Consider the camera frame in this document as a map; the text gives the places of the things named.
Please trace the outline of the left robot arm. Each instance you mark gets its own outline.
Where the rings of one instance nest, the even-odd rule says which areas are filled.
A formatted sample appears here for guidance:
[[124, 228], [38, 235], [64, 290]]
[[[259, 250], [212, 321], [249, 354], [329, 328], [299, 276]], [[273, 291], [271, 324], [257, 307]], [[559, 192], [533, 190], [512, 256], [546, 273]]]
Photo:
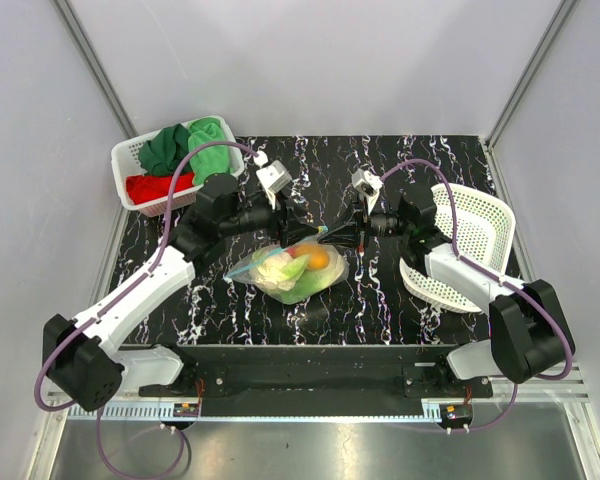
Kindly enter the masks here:
[[239, 198], [239, 182], [214, 174], [196, 193], [178, 223], [168, 223], [159, 249], [97, 304], [66, 319], [57, 314], [43, 329], [43, 364], [34, 398], [43, 410], [41, 386], [50, 379], [72, 404], [92, 412], [119, 390], [161, 386], [176, 396], [195, 390], [198, 363], [176, 346], [124, 350], [127, 336], [168, 297], [189, 285], [226, 251], [227, 239], [260, 230], [289, 246], [317, 233], [302, 222], [303, 210], [285, 194], [287, 173], [257, 173], [259, 192]]

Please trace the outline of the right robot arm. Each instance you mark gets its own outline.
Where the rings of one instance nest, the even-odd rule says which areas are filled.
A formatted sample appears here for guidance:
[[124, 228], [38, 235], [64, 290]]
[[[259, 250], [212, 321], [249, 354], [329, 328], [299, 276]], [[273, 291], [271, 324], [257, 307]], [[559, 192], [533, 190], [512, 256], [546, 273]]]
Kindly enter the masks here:
[[515, 384], [533, 377], [548, 380], [548, 369], [556, 365], [563, 369], [555, 377], [565, 378], [575, 344], [553, 286], [501, 275], [461, 254], [453, 238], [436, 226], [436, 213], [429, 187], [409, 187], [387, 212], [370, 210], [360, 197], [319, 241], [362, 250], [372, 237], [395, 238], [408, 267], [451, 287], [488, 317], [489, 339], [455, 348], [434, 371], [443, 395], [460, 394], [476, 377], [500, 376]]

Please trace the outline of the clear zip top bag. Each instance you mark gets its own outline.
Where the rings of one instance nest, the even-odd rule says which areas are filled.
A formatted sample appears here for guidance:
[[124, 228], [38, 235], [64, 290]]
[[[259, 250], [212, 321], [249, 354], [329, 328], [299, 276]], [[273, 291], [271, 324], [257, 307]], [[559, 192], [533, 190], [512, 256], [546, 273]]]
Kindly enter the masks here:
[[296, 283], [296, 281], [299, 279], [299, 277], [306, 270], [308, 270], [307, 269], [308, 257], [307, 256], [297, 257], [295, 255], [295, 249], [300, 244], [311, 243], [311, 244], [319, 244], [319, 245], [324, 246], [329, 254], [331, 252], [333, 252], [333, 253], [337, 253], [340, 255], [340, 258], [343, 263], [344, 271], [342, 272], [342, 275], [337, 283], [344, 281], [347, 278], [348, 273], [349, 273], [349, 263], [348, 263], [346, 257], [344, 255], [342, 255], [334, 246], [324, 245], [324, 244], [320, 244], [318, 242], [319, 237], [322, 234], [324, 234], [326, 231], [328, 231], [328, 228], [326, 226], [319, 226], [319, 228], [320, 228], [319, 234], [312, 236], [312, 237], [305, 238], [304, 240], [302, 240], [294, 245], [291, 245], [289, 247], [281, 247], [279, 245], [273, 244], [273, 245], [269, 245], [269, 246], [260, 248], [256, 251], [252, 252], [250, 255], [241, 259], [236, 265], [234, 265], [233, 268], [224, 275], [224, 280], [226, 282], [237, 282], [237, 283], [241, 283], [241, 284], [245, 284], [245, 285], [255, 286], [257, 289], [259, 289], [264, 294], [266, 294], [269, 297], [275, 299], [276, 301], [282, 303], [279, 300], [279, 298], [280, 298], [280, 293], [283, 292], [284, 290], [267, 290], [264, 287], [258, 286], [256, 284], [255, 280], [252, 278], [251, 269], [254, 268], [255, 266], [259, 265], [260, 263], [262, 263], [268, 256], [285, 252], [292, 256], [293, 261], [286, 268], [284, 268], [283, 271], [291, 274]]

